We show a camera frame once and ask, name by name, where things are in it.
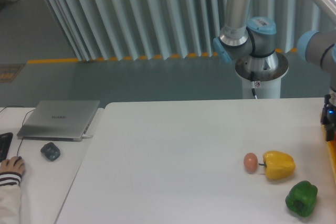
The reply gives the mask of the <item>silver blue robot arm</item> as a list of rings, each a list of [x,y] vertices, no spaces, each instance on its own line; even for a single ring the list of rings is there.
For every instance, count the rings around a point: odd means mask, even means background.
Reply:
[[[268,17],[249,18],[251,0],[227,0],[224,27],[213,44],[224,61],[235,61],[245,99],[279,98],[287,58],[276,52],[276,23]],[[330,92],[324,97],[321,124],[325,140],[335,140],[335,31],[311,30],[298,40],[297,52],[305,61],[330,75]]]

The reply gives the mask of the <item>white striped sleeve forearm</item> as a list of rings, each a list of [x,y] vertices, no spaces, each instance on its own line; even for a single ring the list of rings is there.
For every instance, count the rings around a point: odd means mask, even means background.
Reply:
[[[1,173],[1,223],[20,223],[21,179],[16,172]]]

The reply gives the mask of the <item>person's hand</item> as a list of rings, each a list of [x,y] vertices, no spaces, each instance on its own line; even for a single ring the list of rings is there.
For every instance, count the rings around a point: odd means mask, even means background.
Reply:
[[[18,173],[19,175],[23,175],[25,172],[25,163],[22,163],[19,166],[14,165],[14,161],[19,156],[14,156],[10,159],[5,159],[1,162],[1,173]]]

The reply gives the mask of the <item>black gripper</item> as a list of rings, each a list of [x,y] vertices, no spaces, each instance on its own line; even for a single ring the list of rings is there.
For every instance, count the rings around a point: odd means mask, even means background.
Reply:
[[[335,96],[326,94],[321,114],[321,125],[324,126],[325,141],[333,141],[335,138]]]

